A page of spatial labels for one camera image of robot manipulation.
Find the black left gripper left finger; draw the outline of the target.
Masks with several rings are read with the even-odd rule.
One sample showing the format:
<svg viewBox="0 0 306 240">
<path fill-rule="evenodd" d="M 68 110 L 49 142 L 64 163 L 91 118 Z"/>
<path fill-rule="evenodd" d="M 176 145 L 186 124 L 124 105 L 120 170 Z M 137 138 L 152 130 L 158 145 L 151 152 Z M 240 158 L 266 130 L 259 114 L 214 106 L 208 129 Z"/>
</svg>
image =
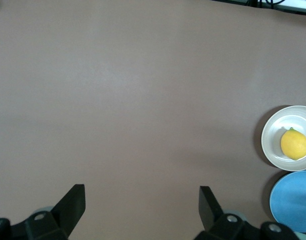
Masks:
<svg viewBox="0 0 306 240">
<path fill-rule="evenodd" d="M 38 211 L 15 225 L 0 218 L 0 240 L 67 240 L 85 210 L 85 186 L 75 184 L 50 211 Z"/>
</svg>

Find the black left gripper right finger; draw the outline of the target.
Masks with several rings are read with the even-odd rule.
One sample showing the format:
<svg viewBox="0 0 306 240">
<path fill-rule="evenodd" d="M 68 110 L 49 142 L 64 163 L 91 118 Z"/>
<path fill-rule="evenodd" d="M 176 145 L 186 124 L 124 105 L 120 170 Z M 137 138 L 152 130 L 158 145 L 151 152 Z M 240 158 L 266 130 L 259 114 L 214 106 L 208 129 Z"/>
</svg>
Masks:
<svg viewBox="0 0 306 240">
<path fill-rule="evenodd" d="M 266 221 L 256 228 L 234 213 L 224 213 L 209 186 L 199 187 L 198 212 L 204 227 L 196 240 L 297 240 L 286 225 Z"/>
</svg>

